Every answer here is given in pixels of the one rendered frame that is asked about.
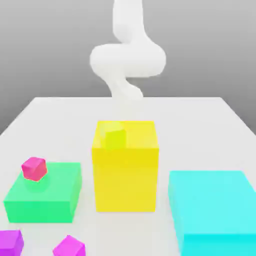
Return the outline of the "large green box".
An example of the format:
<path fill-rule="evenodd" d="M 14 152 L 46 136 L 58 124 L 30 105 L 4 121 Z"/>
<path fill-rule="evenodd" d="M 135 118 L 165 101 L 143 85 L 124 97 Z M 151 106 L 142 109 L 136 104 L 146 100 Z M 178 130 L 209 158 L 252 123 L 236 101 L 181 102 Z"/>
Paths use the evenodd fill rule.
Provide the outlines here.
<path fill-rule="evenodd" d="M 79 162 L 48 162 L 39 181 L 20 173 L 3 200 L 10 223 L 71 223 L 82 188 Z"/>

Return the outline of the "small magenta cube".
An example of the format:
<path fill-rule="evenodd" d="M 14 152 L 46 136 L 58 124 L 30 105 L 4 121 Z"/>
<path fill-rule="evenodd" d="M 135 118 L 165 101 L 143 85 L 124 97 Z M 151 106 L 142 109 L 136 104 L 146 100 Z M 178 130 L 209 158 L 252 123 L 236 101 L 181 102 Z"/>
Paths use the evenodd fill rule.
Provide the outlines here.
<path fill-rule="evenodd" d="M 0 230 L 0 256 L 21 256 L 23 247 L 20 230 Z"/>
<path fill-rule="evenodd" d="M 83 242 L 67 235 L 52 252 L 54 256 L 86 256 L 86 247 Z"/>

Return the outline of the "large cyan box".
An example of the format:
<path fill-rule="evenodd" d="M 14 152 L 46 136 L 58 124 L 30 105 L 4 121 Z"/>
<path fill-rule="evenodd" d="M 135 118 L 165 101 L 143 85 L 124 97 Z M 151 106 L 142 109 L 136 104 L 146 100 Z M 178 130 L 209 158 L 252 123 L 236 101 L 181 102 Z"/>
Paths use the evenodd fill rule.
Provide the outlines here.
<path fill-rule="evenodd" d="M 173 170 L 168 199 L 180 256 L 256 256 L 256 191 L 242 171 Z"/>

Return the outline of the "small yellow cube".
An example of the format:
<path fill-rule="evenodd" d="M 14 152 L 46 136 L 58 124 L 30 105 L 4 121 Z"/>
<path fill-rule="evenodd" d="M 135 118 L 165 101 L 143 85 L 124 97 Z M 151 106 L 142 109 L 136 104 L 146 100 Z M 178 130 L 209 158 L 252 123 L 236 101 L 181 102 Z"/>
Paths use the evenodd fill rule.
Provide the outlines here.
<path fill-rule="evenodd" d="M 99 138 L 102 148 L 122 149 L 126 146 L 127 132 L 121 121 L 101 121 L 99 123 Z"/>

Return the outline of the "small pink cube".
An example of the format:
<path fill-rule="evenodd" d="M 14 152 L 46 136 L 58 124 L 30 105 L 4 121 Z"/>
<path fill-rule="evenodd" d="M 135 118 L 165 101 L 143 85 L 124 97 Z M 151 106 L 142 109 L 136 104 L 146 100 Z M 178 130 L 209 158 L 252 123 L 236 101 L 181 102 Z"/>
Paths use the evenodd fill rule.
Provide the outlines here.
<path fill-rule="evenodd" d="M 40 157 L 30 157 L 21 165 L 21 169 L 25 179 L 38 182 L 47 173 L 46 160 Z"/>

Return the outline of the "large yellow box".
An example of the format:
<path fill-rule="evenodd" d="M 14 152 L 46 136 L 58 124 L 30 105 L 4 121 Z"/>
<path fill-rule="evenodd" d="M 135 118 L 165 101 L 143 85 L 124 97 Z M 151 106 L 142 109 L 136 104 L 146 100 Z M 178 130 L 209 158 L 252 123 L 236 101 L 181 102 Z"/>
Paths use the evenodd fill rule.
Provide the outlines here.
<path fill-rule="evenodd" d="M 116 120 L 126 130 L 126 146 L 101 147 L 99 120 L 92 142 L 92 168 L 97 212 L 154 212 L 159 144 L 150 120 Z"/>

